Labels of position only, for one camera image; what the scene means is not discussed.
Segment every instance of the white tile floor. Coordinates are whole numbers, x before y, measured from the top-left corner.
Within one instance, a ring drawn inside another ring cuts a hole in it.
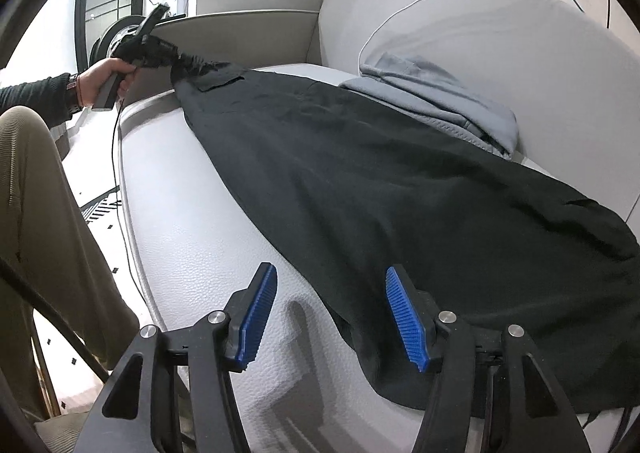
[[[63,166],[78,205],[86,204],[114,186],[110,155],[115,115],[115,110],[92,112],[70,140],[71,149]],[[114,203],[115,198],[116,195],[111,194],[106,202]],[[113,271],[122,298],[138,316],[140,326],[151,323],[151,316],[134,283],[138,278],[133,263],[133,278],[129,274],[116,211],[109,210],[91,220],[89,228]],[[36,314],[35,322],[62,413],[87,410],[100,392],[102,383],[46,319]]]

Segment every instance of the black garment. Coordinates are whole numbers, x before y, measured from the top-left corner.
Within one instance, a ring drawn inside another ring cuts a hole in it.
[[[0,114],[11,107],[22,105],[35,110],[49,128],[61,125],[71,119],[65,101],[69,77],[69,74],[61,74],[54,78],[0,89]]]
[[[185,76],[194,134],[377,393],[424,408],[430,388],[386,302],[402,263],[470,324],[522,325],[577,412],[640,403],[639,247],[615,213],[347,90],[233,64]]]

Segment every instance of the black sleeve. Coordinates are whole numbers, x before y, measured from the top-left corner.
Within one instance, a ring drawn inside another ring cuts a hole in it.
[[[65,93],[69,74],[0,89],[0,114],[22,105],[35,110],[49,128],[71,119]]]

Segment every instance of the person's leg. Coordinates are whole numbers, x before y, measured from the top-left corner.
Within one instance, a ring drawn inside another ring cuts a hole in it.
[[[138,319],[82,218],[47,126],[26,107],[0,116],[0,255],[113,369]],[[18,403],[39,414],[29,312],[0,281],[0,368]]]

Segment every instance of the silver screw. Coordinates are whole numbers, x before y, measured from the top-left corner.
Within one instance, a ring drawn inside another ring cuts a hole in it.
[[[156,332],[158,332],[158,329],[155,325],[147,325],[140,329],[140,335],[145,339],[155,336]]]
[[[520,325],[509,325],[509,328],[507,328],[507,330],[509,331],[509,334],[511,334],[514,338],[521,338],[522,336],[524,336],[524,328],[522,328]]]
[[[215,310],[207,316],[207,321],[215,325],[216,323],[222,323],[226,319],[226,314],[221,310]]]
[[[455,323],[458,316],[455,315],[454,312],[450,310],[443,310],[440,314],[438,314],[438,319],[443,323]]]

